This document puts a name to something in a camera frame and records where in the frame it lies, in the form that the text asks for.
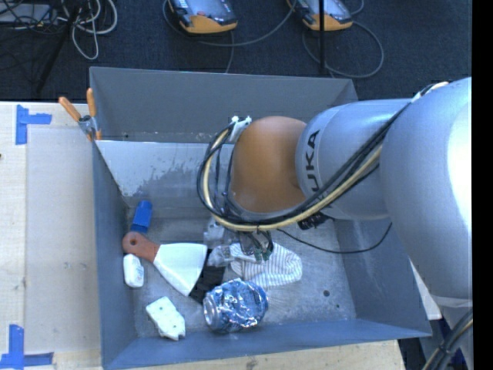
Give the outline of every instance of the striped cloth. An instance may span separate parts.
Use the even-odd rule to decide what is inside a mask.
[[[273,244],[269,260],[261,263],[257,263],[253,255],[245,255],[239,243],[231,244],[231,254],[235,257],[231,268],[245,281],[251,281],[263,289],[299,281],[303,273],[300,257],[279,244]]]

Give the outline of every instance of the yellow cable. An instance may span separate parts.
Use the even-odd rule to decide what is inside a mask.
[[[220,141],[224,138],[224,136],[227,134],[227,130],[223,131],[217,138],[216,142],[213,144],[213,148],[220,143]],[[213,213],[213,218],[220,224],[222,224],[224,227],[227,227],[231,230],[238,230],[238,231],[259,231],[259,230],[273,230],[273,229],[278,229],[280,227],[285,227],[290,224],[294,224],[296,222],[299,222],[307,217],[309,217],[312,214],[315,214],[317,211],[321,210],[328,204],[332,203],[335,201],[339,196],[344,194],[346,190],[348,190],[357,180],[359,180],[363,174],[367,171],[367,169],[377,161],[377,159],[380,157],[382,145],[380,145],[372,154],[371,156],[367,159],[367,161],[361,165],[354,173],[351,175],[347,180],[345,180],[338,188],[336,188],[333,192],[329,193],[324,199],[322,199],[320,202],[314,204],[312,207],[310,207],[308,210],[305,210],[303,213],[298,214],[295,217],[291,217],[289,219],[283,220],[281,222],[277,222],[275,224],[264,224],[264,225],[245,225],[245,224],[234,224],[232,222],[229,222],[228,220],[223,219],[222,217],[215,215]],[[205,173],[203,175],[203,193],[204,193],[204,198],[207,203],[207,205],[211,208],[213,208],[212,201],[210,200],[210,192],[209,192],[209,169],[210,169],[210,164],[212,163],[212,155],[210,158],[206,161],[205,164]]]

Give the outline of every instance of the white plastic object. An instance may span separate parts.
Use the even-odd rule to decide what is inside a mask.
[[[233,127],[233,131],[230,134],[230,142],[234,143],[240,137],[240,134],[247,128],[248,125],[252,123],[252,119],[248,116],[244,120],[240,120],[238,116],[234,116],[231,118],[232,122],[235,122]]]
[[[178,341],[185,337],[185,319],[176,310],[168,297],[164,296],[146,306],[148,316],[151,317],[161,337]]]
[[[206,256],[204,244],[165,244],[159,247],[153,263],[179,293],[188,296],[202,273]]]
[[[123,257],[123,275],[125,283],[131,288],[141,288],[144,285],[144,267],[136,255],[127,254]]]

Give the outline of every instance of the electronic device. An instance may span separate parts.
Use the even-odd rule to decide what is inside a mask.
[[[227,0],[168,0],[179,25],[190,35],[227,32],[238,20]]]
[[[315,31],[320,31],[319,0],[286,0],[303,24]],[[324,0],[324,30],[347,29],[353,24],[351,13],[340,0]]]

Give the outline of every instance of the black object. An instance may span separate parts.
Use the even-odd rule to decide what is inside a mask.
[[[202,304],[202,301],[208,291],[211,291],[223,283],[224,271],[226,270],[226,267],[207,265],[211,252],[211,249],[207,250],[206,260],[202,267],[202,273],[197,279],[192,291],[189,293],[189,296],[200,304]]]
[[[318,12],[320,16],[325,12],[324,0],[318,0]],[[320,74],[323,76],[325,74],[325,20],[320,21]]]
[[[332,218],[318,211],[317,213],[310,215],[308,218],[300,220],[300,222],[298,222],[298,226],[300,227],[301,230],[308,230],[311,229],[312,227],[317,227],[321,225],[323,222],[325,222],[328,219],[332,219]]]

